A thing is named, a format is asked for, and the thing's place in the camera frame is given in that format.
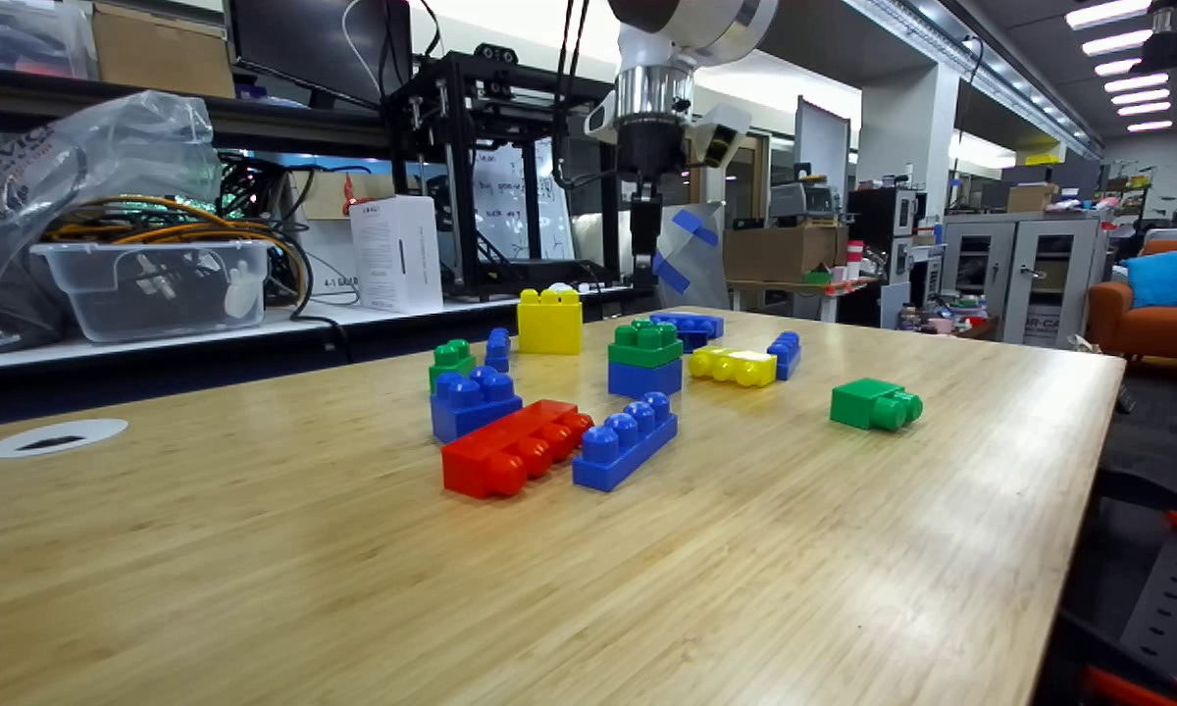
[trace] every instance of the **red lego brick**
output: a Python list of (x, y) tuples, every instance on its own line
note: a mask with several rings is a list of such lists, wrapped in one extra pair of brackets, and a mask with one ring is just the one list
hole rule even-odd
[(563, 464), (589, 428), (591, 420), (572, 403), (537, 400), (448, 444), (438, 451), (441, 491), (512, 497), (526, 483), (546, 480), (551, 464)]

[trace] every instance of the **blue toy block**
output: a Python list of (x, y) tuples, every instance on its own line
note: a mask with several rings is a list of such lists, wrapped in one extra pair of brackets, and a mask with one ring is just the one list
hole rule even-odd
[(677, 423), (661, 394), (627, 403), (604, 423), (589, 428), (572, 459), (572, 483), (613, 495), (640, 464), (676, 441)]
[(797, 329), (785, 329), (785, 332), (768, 347), (768, 352), (778, 357), (778, 382), (789, 382), (793, 368), (797, 368), (797, 363), (801, 363), (801, 339), (797, 339)]
[(681, 387), (681, 363), (657, 365), (657, 368), (643, 368), (643, 365), (623, 365), (623, 363), (608, 363), (608, 394), (613, 395), (676, 395)]
[(475, 428), (512, 415), (520, 400), (512, 395), (512, 382), (498, 368), (475, 368), (470, 378), (448, 372), (436, 382), (431, 395), (431, 436), (449, 444), (470, 436)]
[(489, 329), (481, 342), (481, 365), (494, 372), (509, 372), (509, 329)]
[(723, 339), (723, 317), (698, 317), (698, 313), (649, 313), (649, 321), (661, 321), (681, 342), (681, 352), (708, 347)]

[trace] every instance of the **yellow lego brick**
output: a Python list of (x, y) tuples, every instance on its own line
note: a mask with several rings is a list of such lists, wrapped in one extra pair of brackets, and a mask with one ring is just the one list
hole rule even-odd
[(584, 305), (575, 289), (520, 289), (516, 295), (516, 351), (520, 352), (581, 352)]
[(691, 378), (693, 382), (723, 382), (738, 387), (768, 387), (778, 386), (778, 357), (751, 352), (751, 351), (693, 351), (691, 352)]

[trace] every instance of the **toy block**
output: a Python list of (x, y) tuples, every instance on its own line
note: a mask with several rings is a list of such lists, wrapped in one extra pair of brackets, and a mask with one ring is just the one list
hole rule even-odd
[(768, 387), (768, 386), (778, 386), (778, 357), (704, 347), (704, 351), (691, 352), (691, 378), (723, 382), (723, 386), (738, 386), (738, 387)]
[(661, 321), (681, 342), (681, 352), (708, 347), (723, 339), (723, 317), (698, 317), (698, 313), (649, 313), (649, 321)]
[(681, 387), (681, 363), (676, 357), (672, 365), (623, 365), (623, 363), (608, 363), (608, 394), (613, 395), (649, 395), (649, 394), (661, 394), (661, 395), (676, 395)]
[(910, 428), (924, 403), (891, 382), (847, 382), (832, 387), (832, 420), (847, 428), (865, 428), (865, 433), (903, 433)]
[(575, 289), (520, 289), (516, 295), (516, 351), (520, 352), (581, 352), (584, 305)]
[(572, 459), (572, 483), (613, 495), (640, 464), (676, 441), (676, 428), (677, 423), (661, 394), (627, 403), (589, 428), (581, 454)]
[(801, 363), (801, 339), (797, 339), (797, 329), (785, 329), (785, 332), (768, 347), (768, 352), (778, 357), (778, 382), (789, 382), (793, 368), (797, 368), (797, 363)]
[(481, 342), (481, 365), (509, 372), (509, 329), (489, 329)]
[(619, 363), (630, 368), (665, 368), (665, 365), (681, 363), (681, 347), (676, 339), (676, 327), (627, 321), (614, 329), (614, 342), (608, 347), (608, 363)]
[(470, 436), (448, 444), (441, 491), (470, 497), (512, 497), (526, 483), (546, 480), (551, 464), (572, 459), (591, 428), (572, 403), (537, 400)]
[(475, 368), (470, 378), (441, 372), (431, 394), (431, 436), (449, 444), (516, 410), (512, 382), (498, 368)]
[(427, 386), (436, 394), (438, 378), (460, 372), (470, 378), (475, 372), (475, 357), (466, 339), (449, 339), (441, 347), (431, 351), (431, 368), (427, 368)]

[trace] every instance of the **green lego brick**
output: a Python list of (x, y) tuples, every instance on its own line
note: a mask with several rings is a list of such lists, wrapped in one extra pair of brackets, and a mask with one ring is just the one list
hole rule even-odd
[(475, 357), (470, 357), (470, 342), (466, 339), (449, 339), (449, 342), (436, 347), (431, 368), (427, 368), (427, 386), (436, 387), (436, 382), (441, 372), (466, 372), (466, 378), (475, 372)]
[(891, 382), (847, 382), (832, 387), (832, 420), (847, 428), (865, 428), (865, 433), (903, 433), (910, 428), (924, 403)]
[(677, 357), (681, 357), (681, 342), (665, 321), (627, 321), (614, 329), (614, 342), (608, 347), (608, 363), (630, 368), (661, 368)]

